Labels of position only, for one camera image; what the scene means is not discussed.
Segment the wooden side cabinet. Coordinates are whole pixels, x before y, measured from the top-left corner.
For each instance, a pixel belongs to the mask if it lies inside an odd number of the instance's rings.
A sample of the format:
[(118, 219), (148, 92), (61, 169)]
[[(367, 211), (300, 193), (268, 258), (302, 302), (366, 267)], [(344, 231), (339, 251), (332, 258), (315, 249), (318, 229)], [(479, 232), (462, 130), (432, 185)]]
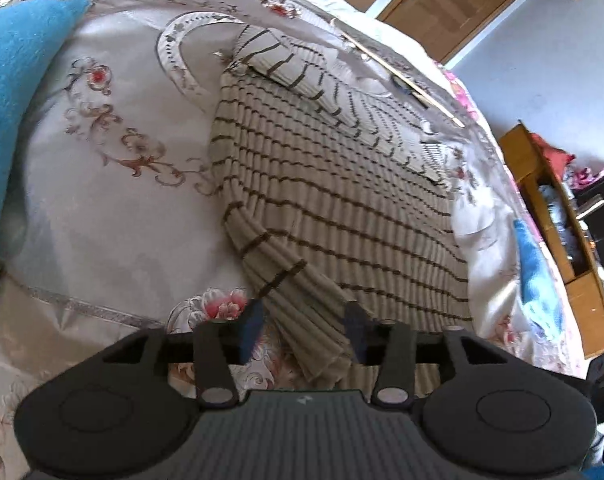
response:
[(499, 139), (507, 166), (559, 269), (586, 358), (604, 352), (604, 286), (590, 241), (560, 179), (523, 124)]

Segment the beige brown striped sweater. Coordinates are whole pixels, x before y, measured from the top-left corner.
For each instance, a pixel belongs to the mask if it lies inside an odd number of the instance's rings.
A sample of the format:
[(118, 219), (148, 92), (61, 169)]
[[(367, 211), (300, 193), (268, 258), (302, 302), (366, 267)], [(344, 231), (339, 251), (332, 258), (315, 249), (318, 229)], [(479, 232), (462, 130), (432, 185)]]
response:
[(247, 25), (221, 75), (210, 157), (224, 227), (305, 382), (370, 393), (342, 318), (470, 326), (439, 110), (365, 84), (337, 50)]

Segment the pink floral quilt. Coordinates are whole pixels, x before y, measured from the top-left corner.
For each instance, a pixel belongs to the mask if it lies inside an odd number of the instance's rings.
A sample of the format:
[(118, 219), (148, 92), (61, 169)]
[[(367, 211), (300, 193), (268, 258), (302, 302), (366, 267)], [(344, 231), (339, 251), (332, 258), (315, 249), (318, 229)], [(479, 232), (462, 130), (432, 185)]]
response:
[(476, 104), (473, 101), (472, 96), (470, 96), (470, 93), (464, 83), (453, 72), (447, 70), (447, 68), (441, 63), (436, 62), (435, 65), (448, 80), (449, 84), (451, 85), (451, 89), (453, 89), (456, 100), (468, 111), (470, 115), (476, 117)]

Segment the floral satin bedspread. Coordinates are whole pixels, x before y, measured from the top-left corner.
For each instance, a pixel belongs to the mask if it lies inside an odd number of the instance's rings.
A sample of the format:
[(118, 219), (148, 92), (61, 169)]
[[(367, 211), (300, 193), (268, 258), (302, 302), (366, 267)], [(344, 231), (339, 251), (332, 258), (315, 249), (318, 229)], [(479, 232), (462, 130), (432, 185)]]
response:
[[(26, 0), (0, 0), (0, 9)], [(336, 15), (398, 70), (473, 122), (439, 149), (473, 332), (555, 372), (585, 370), (560, 283), (563, 330), (534, 332), (513, 221), (527, 212), (487, 122), (456, 100), (415, 40), (342, 0), (90, 0), (22, 126), (0, 225), (0, 479), (28, 465), (14, 411), (36, 386), (142, 327), (190, 330), (255, 292), (221, 217), (209, 140), (226, 58), (247, 25), (337, 50), (365, 84)]]

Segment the blue cloth on bed edge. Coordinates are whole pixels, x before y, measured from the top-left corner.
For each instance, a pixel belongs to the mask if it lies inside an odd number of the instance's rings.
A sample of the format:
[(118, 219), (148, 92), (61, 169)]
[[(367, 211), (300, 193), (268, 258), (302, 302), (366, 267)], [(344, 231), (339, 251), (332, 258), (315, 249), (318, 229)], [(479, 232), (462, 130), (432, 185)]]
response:
[(563, 330), (562, 302), (547, 261), (526, 223), (515, 219), (513, 226), (520, 257), (524, 314), (539, 337), (558, 338)]

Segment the wooden door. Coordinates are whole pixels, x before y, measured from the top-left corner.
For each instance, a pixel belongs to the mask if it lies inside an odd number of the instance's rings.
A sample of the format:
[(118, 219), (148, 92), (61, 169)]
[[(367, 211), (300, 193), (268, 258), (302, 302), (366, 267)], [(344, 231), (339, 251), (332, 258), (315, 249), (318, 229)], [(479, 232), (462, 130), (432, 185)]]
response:
[(446, 63), (514, 0), (392, 0), (379, 20)]

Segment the blue towel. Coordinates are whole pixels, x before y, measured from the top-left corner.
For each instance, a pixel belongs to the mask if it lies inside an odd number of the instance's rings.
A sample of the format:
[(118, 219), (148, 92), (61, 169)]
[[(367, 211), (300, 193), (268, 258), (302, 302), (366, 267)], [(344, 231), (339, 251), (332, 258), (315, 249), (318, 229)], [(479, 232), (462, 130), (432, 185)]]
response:
[(88, 0), (28, 0), (0, 9), (0, 217), (22, 117), (89, 6)]

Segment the long wooden stick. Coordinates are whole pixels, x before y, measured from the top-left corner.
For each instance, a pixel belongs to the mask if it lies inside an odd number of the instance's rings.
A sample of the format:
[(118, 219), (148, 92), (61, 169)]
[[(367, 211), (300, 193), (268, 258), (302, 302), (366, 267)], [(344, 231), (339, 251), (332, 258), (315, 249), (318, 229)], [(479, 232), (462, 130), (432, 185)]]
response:
[(353, 36), (349, 35), (347, 32), (341, 29), (341, 27), (338, 25), (338, 22), (339, 21), (336, 18), (331, 18), (330, 25), (336, 30), (338, 30), (346, 41), (348, 41), (350, 44), (353, 44), (360, 52), (363, 52), (365, 55), (369, 56), (369, 58), (372, 58), (372, 60), (375, 60), (375, 62), (385, 68), (396, 79), (402, 81), (403, 84), (405, 84), (408, 88), (411, 89), (411, 92), (413, 92), (413, 96), (416, 99), (419, 99), (426, 106), (437, 108), (458, 128), (464, 127), (464, 123), (456, 116), (454, 116), (453, 113), (447, 110), (447, 108), (443, 104), (439, 103), (439, 101), (436, 101), (436, 99), (431, 98), (431, 96), (429, 96), (427, 92), (421, 89), (417, 84), (415, 84), (412, 80), (406, 77), (402, 72), (396, 70), (396, 68), (394, 68), (390, 63), (387, 63), (384, 58), (381, 58), (380, 55), (377, 55), (375, 52), (371, 51), (370, 49), (365, 47), (361, 42), (356, 40)]

